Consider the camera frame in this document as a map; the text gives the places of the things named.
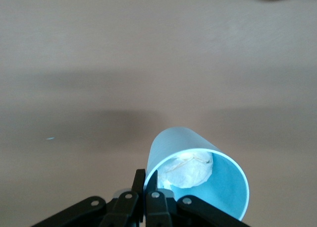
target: light blue paper cup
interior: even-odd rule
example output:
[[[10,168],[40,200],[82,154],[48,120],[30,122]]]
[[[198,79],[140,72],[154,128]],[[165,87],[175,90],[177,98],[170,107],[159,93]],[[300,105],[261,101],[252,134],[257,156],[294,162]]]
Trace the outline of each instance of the light blue paper cup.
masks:
[[[249,203],[249,185],[240,166],[206,139],[185,127],[162,131],[153,141],[144,188],[153,173],[166,161],[182,153],[207,151],[212,153],[212,174],[205,183],[192,188],[171,186],[174,198],[194,195],[238,220],[244,217]]]

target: white tissue paper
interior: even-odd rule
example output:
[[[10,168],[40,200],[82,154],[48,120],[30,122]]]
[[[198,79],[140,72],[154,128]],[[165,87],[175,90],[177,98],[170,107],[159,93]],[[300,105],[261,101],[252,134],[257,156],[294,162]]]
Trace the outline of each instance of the white tissue paper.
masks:
[[[158,168],[158,188],[171,190],[171,185],[191,188],[208,180],[212,174],[212,153],[183,153]]]

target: metal screw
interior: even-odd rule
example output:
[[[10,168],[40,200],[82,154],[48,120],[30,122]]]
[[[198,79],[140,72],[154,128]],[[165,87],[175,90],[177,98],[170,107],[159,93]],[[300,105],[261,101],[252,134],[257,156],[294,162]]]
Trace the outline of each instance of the metal screw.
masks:
[[[183,199],[183,203],[186,204],[186,205],[190,205],[190,204],[192,203],[192,200],[189,199],[188,197],[185,197],[185,198]]]
[[[131,198],[132,198],[132,194],[130,194],[130,193],[126,194],[126,195],[125,195],[125,198],[126,198],[126,199],[131,199]]]
[[[158,192],[153,192],[151,196],[153,198],[159,198],[159,193]]]
[[[91,204],[91,206],[97,206],[97,205],[99,205],[99,201],[97,201],[97,200],[92,201],[90,204]]]

